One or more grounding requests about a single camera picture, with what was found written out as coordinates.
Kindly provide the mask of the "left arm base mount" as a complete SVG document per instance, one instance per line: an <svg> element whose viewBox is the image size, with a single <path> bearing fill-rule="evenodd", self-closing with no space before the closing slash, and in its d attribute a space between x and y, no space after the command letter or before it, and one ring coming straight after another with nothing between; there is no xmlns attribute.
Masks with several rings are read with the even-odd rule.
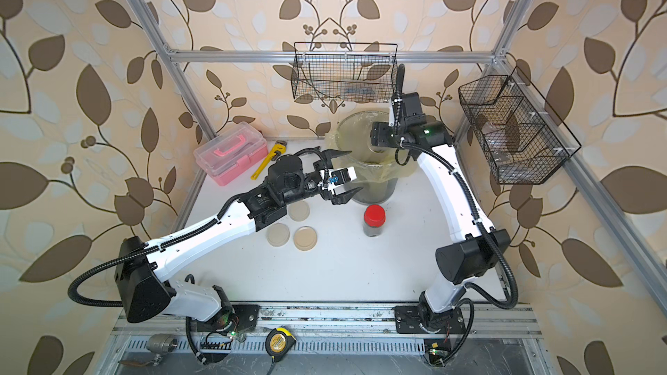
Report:
<svg viewBox="0 0 667 375"><path fill-rule="evenodd" d="M204 322L187 318L186 327L189 331L195 333L250 331L256 328L260 309L257 304L232 304L229 307L224 307L213 318Z"/></svg>

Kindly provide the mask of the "cream tall jar lid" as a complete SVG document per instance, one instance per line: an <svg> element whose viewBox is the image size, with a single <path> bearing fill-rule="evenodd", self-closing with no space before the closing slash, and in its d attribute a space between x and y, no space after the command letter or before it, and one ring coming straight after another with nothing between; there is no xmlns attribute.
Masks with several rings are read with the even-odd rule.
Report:
<svg viewBox="0 0 667 375"><path fill-rule="evenodd" d="M290 239L290 229L288 226L278 223L267 229L267 242L274 248L286 245Z"/></svg>

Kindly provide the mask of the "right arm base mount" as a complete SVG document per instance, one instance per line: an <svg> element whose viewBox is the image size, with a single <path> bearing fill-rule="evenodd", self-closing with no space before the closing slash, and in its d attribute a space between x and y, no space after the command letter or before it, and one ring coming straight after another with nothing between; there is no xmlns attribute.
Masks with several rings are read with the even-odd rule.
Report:
<svg viewBox="0 0 667 375"><path fill-rule="evenodd" d="M466 331L463 314L459 308L446 312L434 312L427 304L426 293L420 294L413 305L394 308L396 331L399 334L463 334Z"/></svg>

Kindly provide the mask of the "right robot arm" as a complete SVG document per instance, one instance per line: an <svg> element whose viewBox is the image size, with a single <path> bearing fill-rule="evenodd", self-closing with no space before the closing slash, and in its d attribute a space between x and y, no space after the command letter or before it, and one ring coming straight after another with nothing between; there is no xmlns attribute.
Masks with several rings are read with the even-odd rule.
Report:
<svg viewBox="0 0 667 375"><path fill-rule="evenodd" d="M497 229L476 201L459 165L453 138L444 123L427 121L418 93L403 91L405 67L399 65L386 123L376 122L370 132L372 146L406 152L427 175L446 217L451 244L437 249L439 276L420 295L417 306L423 330L435 333L470 302L472 290L495 307L514 308L519 302L516 277L504 256L507 231ZM488 270L500 267L509 293L499 300L477 284Z"/></svg>

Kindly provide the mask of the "red lid tea jar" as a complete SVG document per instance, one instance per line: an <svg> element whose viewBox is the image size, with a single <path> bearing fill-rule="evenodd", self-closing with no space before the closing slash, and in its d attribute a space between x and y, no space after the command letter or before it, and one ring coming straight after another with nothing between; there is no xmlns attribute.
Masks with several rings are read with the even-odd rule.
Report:
<svg viewBox="0 0 667 375"><path fill-rule="evenodd" d="M377 204L368 206L363 215L363 230L366 236L379 236L382 233L386 220L386 211L382 206Z"/></svg>

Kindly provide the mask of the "beige jar lid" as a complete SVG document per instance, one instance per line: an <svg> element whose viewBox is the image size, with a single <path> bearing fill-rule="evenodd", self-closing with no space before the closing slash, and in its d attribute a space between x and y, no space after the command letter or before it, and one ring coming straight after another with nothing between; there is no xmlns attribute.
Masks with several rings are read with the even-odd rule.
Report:
<svg viewBox="0 0 667 375"><path fill-rule="evenodd" d="M304 222L310 215L309 205L305 201L297 201L288 207L288 215L295 222Z"/></svg>

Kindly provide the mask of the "tan short jar lid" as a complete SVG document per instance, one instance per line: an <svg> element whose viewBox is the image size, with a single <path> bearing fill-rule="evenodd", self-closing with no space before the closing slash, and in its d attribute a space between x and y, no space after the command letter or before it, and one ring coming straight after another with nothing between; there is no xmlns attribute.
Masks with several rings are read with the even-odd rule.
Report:
<svg viewBox="0 0 667 375"><path fill-rule="evenodd" d="M300 227L294 235L294 243L300 251L313 249L318 241L318 235L312 227Z"/></svg>

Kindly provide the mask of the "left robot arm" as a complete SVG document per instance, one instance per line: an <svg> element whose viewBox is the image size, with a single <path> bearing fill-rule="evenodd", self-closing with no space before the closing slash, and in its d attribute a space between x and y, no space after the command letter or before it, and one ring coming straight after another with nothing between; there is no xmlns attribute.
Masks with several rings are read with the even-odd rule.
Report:
<svg viewBox="0 0 667 375"><path fill-rule="evenodd" d="M229 308L222 288L171 282L184 267L209 252L268 227L288 213L288 205L321 196L333 205L348 203L359 189L354 168L335 168L342 151L306 148L280 156L257 187L231 196L221 210L178 232L142 242L127 239L118 258L84 272L71 282L69 298L88 307L121 307L129 323L160 314L180 315L201 322L218 319ZM78 289L88 279L114 269L119 300L85 297Z"/></svg>

